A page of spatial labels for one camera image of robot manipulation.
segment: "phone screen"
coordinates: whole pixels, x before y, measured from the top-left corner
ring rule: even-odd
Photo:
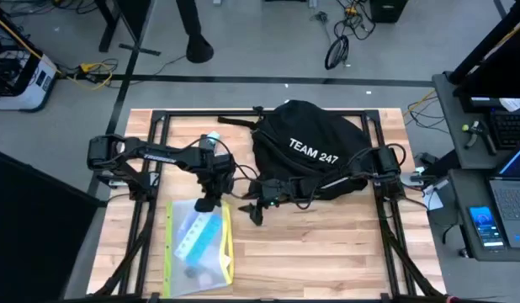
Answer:
[[[483,247],[490,250],[504,249],[503,238],[490,209],[487,206],[470,207],[470,214]]]

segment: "black backpack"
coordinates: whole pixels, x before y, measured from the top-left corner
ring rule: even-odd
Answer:
[[[312,103],[290,100],[271,113],[261,107],[256,123],[219,117],[220,123],[241,125],[252,130],[252,151],[260,174],[259,181],[288,181],[296,177],[318,177],[340,171],[357,152],[370,148],[370,140],[341,115],[320,109]],[[360,163],[371,173],[368,160]],[[362,190],[367,180],[346,179],[327,189],[315,191],[316,199],[335,199],[341,194]],[[249,199],[262,193],[259,182],[251,182]]]

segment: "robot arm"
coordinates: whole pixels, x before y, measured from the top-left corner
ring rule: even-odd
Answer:
[[[209,138],[199,139],[199,147],[174,148],[142,141],[139,138],[124,138],[117,135],[97,136],[90,140],[88,148],[88,168],[94,172],[109,171],[112,175],[100,175],[99,181],[113,187],[116,182],[127,183],[130,199],[147,201],[155,197],[155,186],[159,176],[139,173],[127,161],[143,158],[178,166],[195,173],[202,185],[205,197],[199,199],[195,209],[209,212],[220,206],[223,193],[232,191],[232,177],[236,170],[231,154],[215,155]]]

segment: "plastic bag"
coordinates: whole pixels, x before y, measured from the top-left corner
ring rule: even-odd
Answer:
[[[232,283],[234,258],[228,204],[194,210],[196,199],[167,204],[163,297],[175,298]]]

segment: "gray floor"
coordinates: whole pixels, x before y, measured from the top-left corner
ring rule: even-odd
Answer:
[[[329,32],[340,19],[338,4],[319,1],[318,10],[329,14]],[[503,0],[505,8],[512,0]],[[263,3],[260,0],[225,0],[222,7],[198,0],[204,35],[215,48],[212,61],[194,65],[186,60],[168,66],[162,74],[201,76],[344,77],[367,79],[430,80],[432,74],[453,69],[500,20],[492,0],[410,0],[397,24],[378,25],[366,41],[350,39],[350,67],[323,68],[328,40],[304,3]],[[131,43],[119,25],[108,54],[97,52],[103,20],[97,13],[77,16],[54,11],[22,20],[32,41],[56,61],[68,66],[119,59],[123,73],[130,53],[117,47]],[[184,53],[186,35],[174,1],[158,0],[143,47],[162,52],[141,55],[135,73],[151,74],[161,64]],[[314,102],[322,107],[403,108],[431,88],[283,84],[231,84],[144,82],[131,86],[117,125],[123,134],[127,115],[134,108],[247,108],[273,107],[286,99]],[[88,140],[105,132],[117,89],[81,90],[60,80],[44,110],[35,114],[0,112],[0,151],[27,162],[81,190],[87,190],[91,173],[86,169]],[[427,113],[441,115],[437,103]],[[438,127],[446,130],[446,125]],[[408,125],[411,149],[442,156],[452,149],[448,135]],[[109,191],[100,187],[98,197]],[[98,241],[103,212],[94,219],[67,294],[81,296]],[[496,300],[520,302],[520,263],[478,263],[459,258],[458,231],[448,245],[439,241],[442,229],[433,226],[443,277],[450,294],[461,297],[499,295]]]

